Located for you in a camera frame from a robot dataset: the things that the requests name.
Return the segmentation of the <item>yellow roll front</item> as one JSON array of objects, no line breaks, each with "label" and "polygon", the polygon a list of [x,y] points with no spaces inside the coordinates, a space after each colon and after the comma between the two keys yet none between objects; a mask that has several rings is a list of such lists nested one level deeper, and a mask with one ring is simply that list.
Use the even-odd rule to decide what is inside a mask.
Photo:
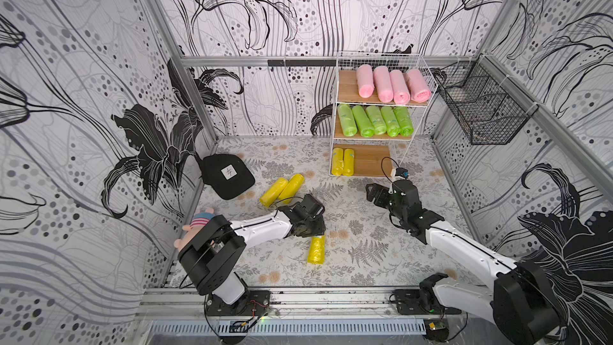
[{"label": "yellow roll front", "polygon": [[325,261],[325,236],[314,236],[311,238],[307,262],[309,264],[323,265]]}]

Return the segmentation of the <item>yellow roll with label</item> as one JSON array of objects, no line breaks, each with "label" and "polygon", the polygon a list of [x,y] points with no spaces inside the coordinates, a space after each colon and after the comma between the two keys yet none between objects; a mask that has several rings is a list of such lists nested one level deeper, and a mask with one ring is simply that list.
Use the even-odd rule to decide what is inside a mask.
[{"label": "yellow roll with label", "polygon": [[342,148],[333,148],[333,153],[331,155],[331,167],[330,173],[334,176],[340,177],[343,175],[344,171],[344,149]]}]

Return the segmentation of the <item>green roll front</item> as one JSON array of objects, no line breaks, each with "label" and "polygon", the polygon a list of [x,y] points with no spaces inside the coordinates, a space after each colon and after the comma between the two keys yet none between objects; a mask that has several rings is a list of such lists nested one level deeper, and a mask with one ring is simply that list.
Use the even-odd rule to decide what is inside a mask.
[{"label": "green roll front", "polygon": [[397,137],[400,134],[401,128],[391,106],[386,105],[380,108],[382,118],[386,123],[386,133],[389,137]]}]

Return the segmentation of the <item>green roll dark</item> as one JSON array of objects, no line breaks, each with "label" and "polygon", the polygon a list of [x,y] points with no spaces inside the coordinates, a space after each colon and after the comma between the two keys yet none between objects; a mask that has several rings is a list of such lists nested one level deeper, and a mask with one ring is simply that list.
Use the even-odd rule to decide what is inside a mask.
[{"label": "green roll dark", "polygon": [[365,109],[361,105],[355,105],[352,107],[352,114],[360,136],[364,138],[373,137],[375,128]]}]

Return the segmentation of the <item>pale green roll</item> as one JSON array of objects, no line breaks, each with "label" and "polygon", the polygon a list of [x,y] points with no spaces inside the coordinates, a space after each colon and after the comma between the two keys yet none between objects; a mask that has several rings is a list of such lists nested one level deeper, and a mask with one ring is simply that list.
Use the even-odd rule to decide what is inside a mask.
[{"label": "pale green roll", "polygon": [[373,125],[375,135],[380,136],[386,134],[386,123],[382,118],[380,108],[376,105],[369,105],[366,108],[367,116]]}]

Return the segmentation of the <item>green roll sideways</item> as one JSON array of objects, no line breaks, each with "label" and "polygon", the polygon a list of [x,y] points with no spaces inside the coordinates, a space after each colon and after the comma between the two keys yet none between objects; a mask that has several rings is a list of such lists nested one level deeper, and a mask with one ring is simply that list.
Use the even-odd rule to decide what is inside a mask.
[{"label": "green roll sideways", "polygon": [[396,117],[397,123],[399,124],[400,132],[399,134],[403,137],[411,137],[414,132],[413,122],[410,116],[410,111],[408,107],[399,106],[394,107],[394,116]]}]

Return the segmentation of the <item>pink roll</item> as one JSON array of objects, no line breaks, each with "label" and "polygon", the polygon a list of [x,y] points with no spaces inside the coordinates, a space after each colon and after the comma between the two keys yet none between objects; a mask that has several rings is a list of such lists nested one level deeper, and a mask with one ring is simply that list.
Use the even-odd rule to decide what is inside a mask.
[{"label": "pink roll", "polygon": [[431,90],[429,89],[426,79],[419,69],[408,70],[405,72],[405,82],[410,91],[412,102],[425,103],[431,98]]},{"label": "pink roll", "polygon": [[381,103],[390,103],[394,100],[394,90],[391,83],[390,72],[384,65],[373,71],[375,89]]},{"label": "pink roll", "polygon": [[374,72],[371,65],[361,65],[356,70],[356,79],[361,98],[369,98],[375,91]]},{"label": "pink roll", "polygon": [[390,81],[394,92],[394,103],[396,105],[407,105],[411,100],[411,95],[404,73],[400,70],[392,70]]}]

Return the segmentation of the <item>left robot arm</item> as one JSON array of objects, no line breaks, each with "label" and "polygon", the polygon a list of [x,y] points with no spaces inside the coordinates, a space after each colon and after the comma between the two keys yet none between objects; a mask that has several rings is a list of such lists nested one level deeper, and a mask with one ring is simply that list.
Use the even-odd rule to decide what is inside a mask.
[{"label": "left robot arm", "polygon": [[324,212],[324,205],[310,193],[250,220],[232,221],[207,211],[183,227],[184,236],[174,242],[177,259],[199,295],[211,294],[232,306],[248,294],[234,271],[243,252],[293,236],[322,236]]}]

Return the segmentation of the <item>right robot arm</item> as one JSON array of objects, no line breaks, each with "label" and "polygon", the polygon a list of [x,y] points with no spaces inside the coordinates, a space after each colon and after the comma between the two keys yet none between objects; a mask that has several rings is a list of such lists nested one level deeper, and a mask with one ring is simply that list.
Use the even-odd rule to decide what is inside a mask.
[{"label": "right robot arm", "polygon": [[536,344],[564,325],[544,270],[532,261],[505,257],[461,233],[439,214],[425,209],[418,189],[407,179],[389,186],[366,186],[367,201],[386,209],[396,228],[462,264],[479,285],[453,280],[441,272],[419,284],[425,311],[456,308],[495,324],[514,344]]}]

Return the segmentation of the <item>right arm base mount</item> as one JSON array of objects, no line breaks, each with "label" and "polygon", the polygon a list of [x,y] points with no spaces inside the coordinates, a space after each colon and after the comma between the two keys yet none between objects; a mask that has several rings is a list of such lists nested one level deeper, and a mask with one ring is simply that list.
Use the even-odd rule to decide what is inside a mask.
[{"label": "right arm base mount", "polygon": [[397,313],[402,316],[430,315],[445,317],[462,314],[459,309],[443,307],[429,292],[421,289],[395,289],[390,295],[389,302],[395,306]]}]

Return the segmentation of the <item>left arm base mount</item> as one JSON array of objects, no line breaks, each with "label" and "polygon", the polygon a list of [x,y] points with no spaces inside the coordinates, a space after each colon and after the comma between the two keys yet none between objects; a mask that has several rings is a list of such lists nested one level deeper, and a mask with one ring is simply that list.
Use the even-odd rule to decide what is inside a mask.
[{"label": "left arm base mount", "polygon": [[260,317],[268,312],[270,299],[270,290],[249,290],[233,304],[211,295],[204,304],[204,312],[212,317]]}]

